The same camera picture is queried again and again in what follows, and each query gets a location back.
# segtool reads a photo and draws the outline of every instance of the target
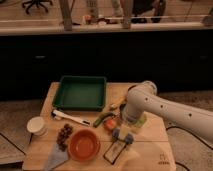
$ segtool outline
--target cabinet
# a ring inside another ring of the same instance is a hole
[[[45,97],[62,75],[212,89],[212,30],[0,37],[0,99]]]

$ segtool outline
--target chair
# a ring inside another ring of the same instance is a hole
[[[48,12],[48,9],[47,9],[47,7],[43,4],[43,2],[49,2],[50,5],[53,5],[52,0],[29,0],[29,1],[27,1],[27,2],[23,2],[23,3],[22,3],[22,7],[25,8],[26,5],[29,4],[29,5],[27,6],[26,10],[25,10],[25,12],[26,12],[27,14],[30,14],[29,9],[30,9],[33,5],[36,5],[37,8],[39,8],[39,7],[41,6],[41,7],[44,8],[45,12]]]
[[[155,7],[152,5],[154,1],[155,0],[134,0],[132,13],[137,17],[154,8],[154,17],[152,17],[151,20],[153,23],[160,22],[161,16],[164,15],[166,9],[166,0],[159,0]],[[133,18],[132,23],[147,23],[147,20],[145,18]]]

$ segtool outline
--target small bowl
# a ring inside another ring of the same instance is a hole
[[[92,131],[82,129],[74,133],[68,144],[68,153],[73,160],[92,160],[100,150],[100,141]]]

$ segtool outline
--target white cup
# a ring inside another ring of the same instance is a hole
[[[41,116],[33,117],[27,123],[27,130],[37,136],[43,135],[47,131],[44,119]]]

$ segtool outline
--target utensil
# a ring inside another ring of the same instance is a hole
[[[70,116],[70,115],[67,115],[59,110],[53,110],[51,115],[55,118],[55,117],[60,117],[60,118],[66,118],[66,119],[70,119],[72,121],[75,121],[77,123],[80,123],[80,124],[83,124],[83,125],[86,125],[86,126],[90,126],[90,122],[89,121],[86,121],[82,118],[79,118],[79,117],[73,117],[73,116]]]
[[[61,151],[57,143],[54,143],[52,151],[48,157],[48,160],[44,166],[44,171],[50,171],[57,166],[63,164],[69,160],[67,151]]]

